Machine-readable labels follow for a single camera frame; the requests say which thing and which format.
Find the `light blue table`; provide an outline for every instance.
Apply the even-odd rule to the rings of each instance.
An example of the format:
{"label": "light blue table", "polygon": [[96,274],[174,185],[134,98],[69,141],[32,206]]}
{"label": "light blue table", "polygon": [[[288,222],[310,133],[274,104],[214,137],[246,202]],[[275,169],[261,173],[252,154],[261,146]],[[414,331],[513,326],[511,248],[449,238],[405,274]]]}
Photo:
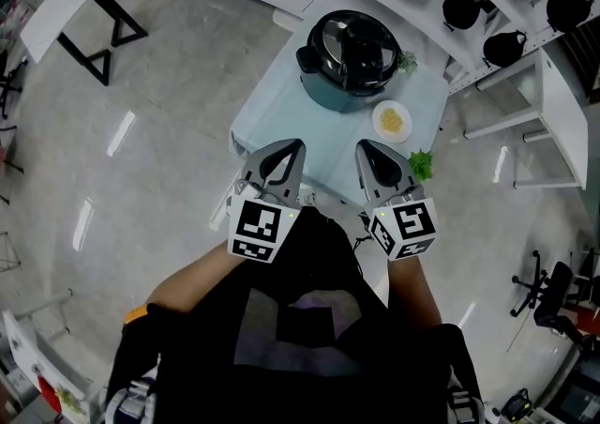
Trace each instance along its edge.
{"label": "light blue table", "polygon": [[352,114],[329,111],[312,100],[300,82],[295,52],[306,45],[318,18],[306,19],[290,37],[256,86],[230,128],[230,150],[240,156],[282,139],[302,139],[307,146],[303,180],[349,204],[362,206],[354,149],[361,139],[389,145],[408,158],[427,152],[442,119],[448,83],[427,66],[411,74],[397,73],[381,98],[397,100],[411,113],[412,135],[390,144],[375,132],[372,108]]}

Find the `green vegetable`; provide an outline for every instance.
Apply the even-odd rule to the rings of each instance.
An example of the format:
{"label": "green vegetable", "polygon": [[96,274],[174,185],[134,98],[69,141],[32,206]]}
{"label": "green vegetable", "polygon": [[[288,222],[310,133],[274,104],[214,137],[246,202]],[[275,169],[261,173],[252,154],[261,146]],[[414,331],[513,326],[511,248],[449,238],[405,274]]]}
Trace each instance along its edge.
{"label": "green vegetable", "polygon": [[413,53],[402,53],[398,62],[398,68],[410,74],[417,68],[418,64],[416,62],[416,57]]}
{"label": "green vegetable", "polygon": [[411,152],[411,158],[409,164],[411,164],[412,171],[418,182],[433,177],[431,173],[431,162],[433,155],[430,152],[423,152],[419,150],[418,153]]}

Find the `black table leg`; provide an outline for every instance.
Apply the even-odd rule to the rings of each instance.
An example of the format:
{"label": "black table leg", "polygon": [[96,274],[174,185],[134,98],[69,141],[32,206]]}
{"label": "black table leg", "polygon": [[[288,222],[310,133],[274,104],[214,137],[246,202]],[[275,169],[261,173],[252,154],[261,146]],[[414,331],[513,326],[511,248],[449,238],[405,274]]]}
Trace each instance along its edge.
{"label": "black table leg", "polygon": [[12,167],[13,169],[15,169],[16,171],[19,171],[21,174],[25,174],[25,171],[23,170],[23,167],[20,167],[16,164],[13,164],[12,162],[5,160],[4,163],[8,166],[8,167]]}
{"label": "black table leg", "polygon": [[[60,36],[58,36],[58,42],[62,45],[65,50],[70,53],[73,58],[79,62],[82,66],[87,68],[90,73],[96,77],[99,81],[101,81],[104,85],[109,84],[109,74],[111,73],[111,51],[108,49],[104,49],[99,53],[94,53],[89,57],[83,55],[82,51],[80,51],[77,46],[71,42],[71,40],[65,36],[62,32]],[[96,66],[93,64],[93,61],[102,58],[102,71],[100,72]]]}
{"label": "black table leg", "polygon": [[[135,22],[135,20],[125,12],[125,10],[119,6],[115,0],[94,0],[104,11],[114,19],[114,27],[112,28],[112,39],[111,45],[118,47],[123,44],[127,44],[139,38],[147,38],[148,33],[143,30],[142,26]],[[121,28],[123,23],[126,23],[133,30],[133,34],[124,38],[121,36]]]}

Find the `rice cooker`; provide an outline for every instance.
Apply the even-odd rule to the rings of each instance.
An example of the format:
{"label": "rice cooker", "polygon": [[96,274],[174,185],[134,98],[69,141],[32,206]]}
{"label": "rice cooker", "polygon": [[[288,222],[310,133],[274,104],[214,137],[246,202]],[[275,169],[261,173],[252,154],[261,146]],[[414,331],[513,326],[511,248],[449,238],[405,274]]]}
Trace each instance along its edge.
{"label": "rice cooker", "polygon": [[398,70],[401,50],[379,21],[354,10],[322,17],[296,58],[308,95],[339,113],[365,109]]}

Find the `office chair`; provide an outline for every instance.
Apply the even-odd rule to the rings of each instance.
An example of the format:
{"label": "office chair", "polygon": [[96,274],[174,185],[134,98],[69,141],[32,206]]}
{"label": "office chair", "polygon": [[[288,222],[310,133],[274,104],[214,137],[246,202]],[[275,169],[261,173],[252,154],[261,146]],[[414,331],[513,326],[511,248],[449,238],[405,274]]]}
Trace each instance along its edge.
{"label": "office chair", "polygon": [[530,290],[530,292],[527,294],[527,297],[525,297],[525,300],[521,304],[521,307],[518,308],[518,310],[512,309],[510,311],[510,315],[513,317],[517,317],[519,314],[521,314],[528,304],[530,309],[534,309],[537,299],[539,299],[540,295],[543,293],[542,286],[549,283],[547,271],[545,269],[540,270],[540,253],[537,250],[534,250],[532,255],[535,257],[535,276],[533,278],[533,284],[522,282],[519,280],[518,276],[513,276],[514,284],[522,285]]}
{"label": "office chair", "polygon": [[[561,334],[565,334],[581,351],[591,351],[596,341],[594,334],[584,336],[568,317],[559,315],[567,300],[575,301],[576,303],[579,302],[587,279],[574,279],[571,268],[562,262],[558,262],[554,266],[552,276],[547,278],[547,272],[540,270],[540,254],[537,250],[533,252],[533,257],[536,258],[533,284],[521,282],[517,276],[513,276],[513,283],[527,287],[530,289],[530,292],[527,294],[521,307],[517,311],[511,310],[510,315],[517,317],[527,305],[529,305],[530,309],[533,309],[536,300],[539,299],[540,305],[533,313],[535,324],[540,327],[549,327]],[[578,291],[574,294],[568,294],[572,283],[577,285]]]}

